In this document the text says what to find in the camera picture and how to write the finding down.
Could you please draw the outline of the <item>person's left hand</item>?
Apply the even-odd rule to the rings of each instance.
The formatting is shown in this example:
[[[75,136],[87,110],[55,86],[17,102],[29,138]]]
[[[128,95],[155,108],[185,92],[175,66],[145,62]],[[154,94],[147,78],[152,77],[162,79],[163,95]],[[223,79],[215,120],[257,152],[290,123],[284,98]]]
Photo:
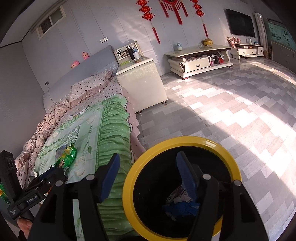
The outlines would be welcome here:
[[[19,218],[17,220],[17,224],[20,228],[20,230],[24,233],[25,238],[27,239],[29,236],[29,233],[31,231],[33,223],[30,220]]]

